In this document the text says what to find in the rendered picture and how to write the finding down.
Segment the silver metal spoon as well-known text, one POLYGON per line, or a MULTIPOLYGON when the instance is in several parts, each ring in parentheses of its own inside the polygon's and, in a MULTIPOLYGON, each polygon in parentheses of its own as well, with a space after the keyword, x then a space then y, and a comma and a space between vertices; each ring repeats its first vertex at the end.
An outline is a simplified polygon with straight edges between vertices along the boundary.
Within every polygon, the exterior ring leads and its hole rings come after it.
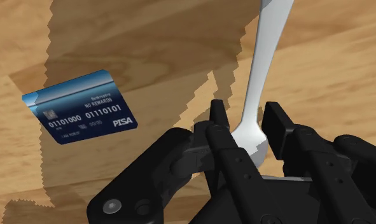
POLYGON ((238 146, 244 148, 259 167, 268 150, 266 135, 258 125, 258 108, 275 50, 295 0, 260 0, 260 11, 253 58, 242 118, 232 132, 238 146))

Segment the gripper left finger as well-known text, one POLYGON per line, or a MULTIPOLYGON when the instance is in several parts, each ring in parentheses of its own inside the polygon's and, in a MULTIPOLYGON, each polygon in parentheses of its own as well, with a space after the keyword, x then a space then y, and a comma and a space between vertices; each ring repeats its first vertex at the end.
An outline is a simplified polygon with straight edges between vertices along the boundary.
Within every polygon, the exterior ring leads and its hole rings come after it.
POLYGON ((206 173, 211 199, 190 224, 268 224, 268 188, 237 146, 223 101, 194 130, 171 128, 88 204, 89 224, 164 224, 164 208, 195 172, 206 173))

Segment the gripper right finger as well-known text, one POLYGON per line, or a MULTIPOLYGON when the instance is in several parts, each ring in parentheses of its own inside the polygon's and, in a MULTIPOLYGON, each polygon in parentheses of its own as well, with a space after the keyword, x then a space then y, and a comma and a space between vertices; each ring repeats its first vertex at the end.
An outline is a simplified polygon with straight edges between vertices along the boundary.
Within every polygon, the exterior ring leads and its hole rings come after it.
POLYGON ((350 134, 328 141, 267 102, 262 131, 286 176, 311 178, 329 224, 376 224, 376 146, 350 134))

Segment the blue bank card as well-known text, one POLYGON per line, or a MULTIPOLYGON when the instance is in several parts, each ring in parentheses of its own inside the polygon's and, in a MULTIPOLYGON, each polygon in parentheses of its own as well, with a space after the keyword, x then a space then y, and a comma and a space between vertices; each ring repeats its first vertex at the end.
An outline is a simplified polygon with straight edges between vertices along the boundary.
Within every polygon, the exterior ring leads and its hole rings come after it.
POLYGON ((22 100, 59 144, 138 126, 106 70, 25 94, 22 100))

